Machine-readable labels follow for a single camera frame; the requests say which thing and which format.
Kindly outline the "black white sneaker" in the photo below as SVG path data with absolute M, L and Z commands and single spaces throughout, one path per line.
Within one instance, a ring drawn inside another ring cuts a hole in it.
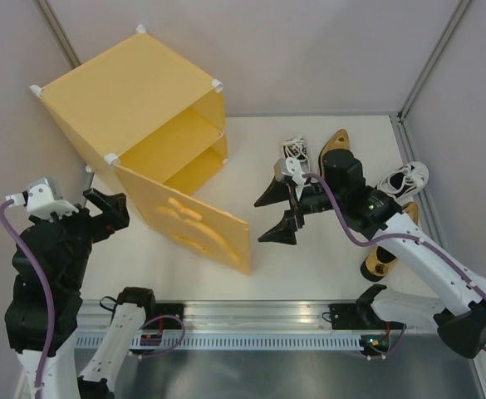
M 427 166 L 419 161 L 410 162 L 381 180 L 377 189 L 400 200 L 418 194 L 429 181 Z
M 304 172 L 311 171 L 307 143 L 302 135 L 295 135 L 284 140 L 282 142 L 282 154 L 284 158 L 297 159 Z

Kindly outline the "yellow cabinet door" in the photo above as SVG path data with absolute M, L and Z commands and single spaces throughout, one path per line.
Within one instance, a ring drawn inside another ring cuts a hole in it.
M 153 230 L 240 273 L 251 273 L 247 222 L 124 166 L 117 165 L 115 172 Z

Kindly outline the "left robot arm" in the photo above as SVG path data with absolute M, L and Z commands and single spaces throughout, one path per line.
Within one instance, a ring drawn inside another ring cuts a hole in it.
M 124 288 L 91 363 L 76 370 L 77 315 L 92 247 L 130 224 L 125 194 L 88 189 L 83 196 L 99 214 L 63 200 L 47 183 L 9 195 L 0 205 L 0 221 L 16 244 L 7 338 L 33 398 L 114 397 L 133 338 L 158 319 L 152 289 Z

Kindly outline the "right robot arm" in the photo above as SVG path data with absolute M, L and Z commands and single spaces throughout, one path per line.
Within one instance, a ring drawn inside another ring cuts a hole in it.
M 437 295 L 427 298 L 374 284 L 357 300 L 361 326 L 396 322 L 420 328 L 469 359 L 486 350 L 486 278 L 449 255 L 389 195 L 369 186 L 362 163 L 349 150 L 328 151 L 320 174 L 304 173 L 295 158 L 278 160 L 255 206 L 283 201 L 290 208 L 260 242 L 294 245 L 306 215 L 332 210 L 353 244 L 393 254 Z

